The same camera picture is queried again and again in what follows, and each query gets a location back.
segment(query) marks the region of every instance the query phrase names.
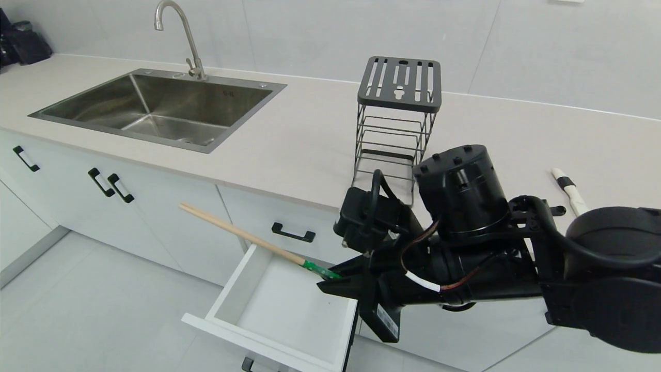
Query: kitchen countertop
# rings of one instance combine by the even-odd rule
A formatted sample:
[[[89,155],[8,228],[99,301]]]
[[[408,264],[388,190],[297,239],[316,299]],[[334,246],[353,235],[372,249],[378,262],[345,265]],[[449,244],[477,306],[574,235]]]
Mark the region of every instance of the kitchen countertop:
[[[27,116],[138,68],[187,70],[66,55],[11,66],[0,74],[0,128],[322,209],[341,205],[353,175],[357,83],[208,69],[209,75],[288,85],[210,154]],[[486,145],[510,198],[537,195],[567,206],[549,172],[559,167],[592,208],[661,208],[659,120],[445,92],[442,100],[427,156]],[[421,223],[429,221],[419,196],[414,210]],[[559,228],[572,219],[569,210]]]

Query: black metal rack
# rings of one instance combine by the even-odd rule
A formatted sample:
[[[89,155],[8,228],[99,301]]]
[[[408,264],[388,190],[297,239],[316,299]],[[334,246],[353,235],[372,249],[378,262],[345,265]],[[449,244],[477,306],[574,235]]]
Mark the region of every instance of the black metal rack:
[[[414,111],[420,120],[367,115],[368,107]],[[362,169],[361,160],[373,160],[408,168],[406,176],[384,171],[386,177],[410,181],[413,203],[412,168],[424,157],[427,142],[441,107],[441,67],[436,61],[374,56],[368,61],[358,90],[356,155],[354,178]]]

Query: black drawer handle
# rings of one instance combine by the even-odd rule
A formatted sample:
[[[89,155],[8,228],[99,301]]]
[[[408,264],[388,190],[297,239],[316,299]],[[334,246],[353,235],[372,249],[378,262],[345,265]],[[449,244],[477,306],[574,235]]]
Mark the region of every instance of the black drawer handle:
[[[243,363],[241,364],[241,370],[246,372],[253,372],[253,363],[254,360],[248,357],[243,358]]]
[[[96,185],[101,190],[103,195],[106,195],[107,197],[111,197],[111,196],[115,195],[115,190],[113,190],[113,189],[107,189],[106,190],[97,181],[97,176],[101,174],[101,172],[99,172],[97,168],[90,169],[89,172],[87,172],[87,174],[89,174],[89,177],[92,179],[92,181],[94,181],[94,183],[96,183]]]
[[[23,162],[23,164],[25,164],[25,166],[33,172],[38,171],[39,170],[39,165],[36,165],[36,164],[30,165],[30,164],[28,164],[28,162],[25,161],[25,159],[23,159],[23,157],[20,155],[20,153],[23,152],[23,151],[24,151],[23,148],[20,147],[20,146],[14,147],[14,152],[19,157],[19,159]]]
[[[113,188],[115,188],[115,191],[117,191],[117,194],[119,194],[119,196],[122,198],[122,200],[126,204],[134,201],[136,198],[134,198],[133,195],[131,195],[131,194],[123,195],[122,192],[119,190],[119,188],[116,185],[116,183],[119,182],[119,180],[120,180],[120,176],[118,176],[117,173],[113,173],[113,174],[108,176],[108,182],[110,182],[110,184],[113,186]]]
[[[302,240],[306,243],[311,243],[315,239],[315,236],[317,236],[312,231],[307,231],[305,233],[305,236],[298,236],[298,235],[290,234],[288,232],[284,232],[284,231],[282,231],[282,224],[279,223],[279,222],[274,222],[273,223],[273,226],[271,227],[271,231],[273,231],[274,234],[286,236],[288,238],[293,238],[293,239],[296,239],[296,240]]]

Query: sink basin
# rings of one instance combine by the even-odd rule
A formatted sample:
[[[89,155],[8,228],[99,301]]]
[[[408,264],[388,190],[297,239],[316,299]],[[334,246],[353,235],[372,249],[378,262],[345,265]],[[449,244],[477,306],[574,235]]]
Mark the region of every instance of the sink basin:
[[[29,116],[208,154],[284,87],[140,69]]]

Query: faucet spout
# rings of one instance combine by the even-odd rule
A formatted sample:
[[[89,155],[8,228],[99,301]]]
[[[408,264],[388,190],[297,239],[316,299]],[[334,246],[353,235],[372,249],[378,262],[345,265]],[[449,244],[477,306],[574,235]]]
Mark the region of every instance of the faucet spout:
[[[156,12],[154,13],[154,29],[156,31],[163,30],[163,10],[167,7],[172,7],[172,9],[174,9],[176,13],[179,14],[179,18],[181,18],[181,23],[184,24],[184,31],[186,32],[186,38],[188,39],[188,44],[190,45],[190,51],[193,54],[193,63],[195,64],[195,67],[190,66],[190,70],[188,71],[188,74],[197,77],[198,80],[205,80],[206,74],[204,73],[204,67],[202,67],[202,60],[200,59],[200,55],[198,54],[198,49],[195,47],[193,34],[190,32],[190,25],[188,24],[188,19],[186,18],[184,11],[183,9],[181,9],[179,4],[175,3],[172,0],[162,0],[156,6]]]

